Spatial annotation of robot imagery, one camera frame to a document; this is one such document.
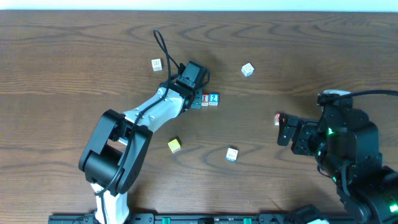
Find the red letter I block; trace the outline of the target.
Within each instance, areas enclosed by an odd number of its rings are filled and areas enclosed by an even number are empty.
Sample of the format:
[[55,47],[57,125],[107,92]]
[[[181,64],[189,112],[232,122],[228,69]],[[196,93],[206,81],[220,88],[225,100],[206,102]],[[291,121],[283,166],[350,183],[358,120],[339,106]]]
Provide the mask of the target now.
[[208,106],[209,105],[209,94],[202,94],[201,98],[201,105],[202,106]]

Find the blue number 2 block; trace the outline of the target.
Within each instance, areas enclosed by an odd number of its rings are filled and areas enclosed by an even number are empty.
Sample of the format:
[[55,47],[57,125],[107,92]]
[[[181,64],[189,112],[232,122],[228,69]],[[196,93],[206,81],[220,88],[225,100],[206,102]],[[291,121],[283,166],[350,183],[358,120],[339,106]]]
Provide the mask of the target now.
[[210,93],[209,94],[209,105],[210,106],[218,106],[220,100],[220,96],[218,93]]

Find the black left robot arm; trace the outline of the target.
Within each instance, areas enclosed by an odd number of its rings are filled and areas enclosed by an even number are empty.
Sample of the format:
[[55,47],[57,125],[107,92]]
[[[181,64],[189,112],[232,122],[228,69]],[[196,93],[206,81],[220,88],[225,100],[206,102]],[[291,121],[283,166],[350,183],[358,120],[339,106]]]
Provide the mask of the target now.
[[118,113],[105,111],[80,157],[96,197],[94,223],[126,223],[130,217],[127,191],[139,175],[152,135],[167,121],[190,108],[199,109],[210,71],[188,62],[162,82],[140,106]]

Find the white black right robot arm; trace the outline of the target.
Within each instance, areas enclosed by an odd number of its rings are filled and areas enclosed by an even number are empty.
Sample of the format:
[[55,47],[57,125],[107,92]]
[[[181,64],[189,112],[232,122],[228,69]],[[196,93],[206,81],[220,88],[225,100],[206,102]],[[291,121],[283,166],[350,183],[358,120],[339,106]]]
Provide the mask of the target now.
[[354,108],[354,96],[334,90],[319,94],[319,119],[277,113],[277,143],[314,157],[357,223],[397,223],[397,172],[383,165],[378,127]]

